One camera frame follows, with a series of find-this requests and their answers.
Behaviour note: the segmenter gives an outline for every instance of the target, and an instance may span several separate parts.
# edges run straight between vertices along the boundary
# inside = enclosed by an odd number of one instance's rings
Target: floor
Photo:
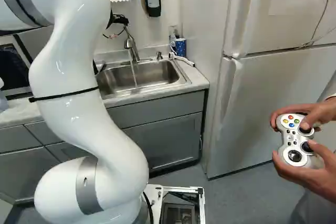
[[[150,183],[204,187],[207,224],[284,224],[303,194],[303,188],[278,177],[272,163],[211,181],[196,165]],[[28,208],[17,224],[47,223],[34,208]]]

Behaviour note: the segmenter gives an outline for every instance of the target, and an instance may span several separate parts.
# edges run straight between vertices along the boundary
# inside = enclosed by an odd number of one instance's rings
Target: metal stand
[[[152,204],[154,224],[205,224],[202,187],[147,185],[145,193]]]

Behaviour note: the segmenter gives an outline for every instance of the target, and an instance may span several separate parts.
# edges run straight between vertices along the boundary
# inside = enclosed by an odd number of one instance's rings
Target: white countertop
[[[193,68],[182,61],[177,61],[177,63],[188,76],[191,83],[147,93],[132,94],[124,97],[103,100],[105,107],[112,108],[209,88],[209,82],[196,68]],[[0,113],[0,129],[44,120],[36,103],[30,103],[28,98],[11,100],[8,103],[9,109]]]

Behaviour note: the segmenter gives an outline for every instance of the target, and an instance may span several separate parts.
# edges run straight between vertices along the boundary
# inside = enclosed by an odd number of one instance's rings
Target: game controller
[[[309,147],[308,139],[313,139],[315,130],[300,127],[304,115],[283,114],[277,117],[277,128],[282,135],[282,146],[278,150],[280,158],[287,164],[297,167],[321,168],[323,162]]]

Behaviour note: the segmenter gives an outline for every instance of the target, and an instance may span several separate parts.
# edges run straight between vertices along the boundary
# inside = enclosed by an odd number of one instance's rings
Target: stainless steel sink
[[[176,62],[168,59],[107,64],[97,76],[103,99],[171,88],[189,82]]]

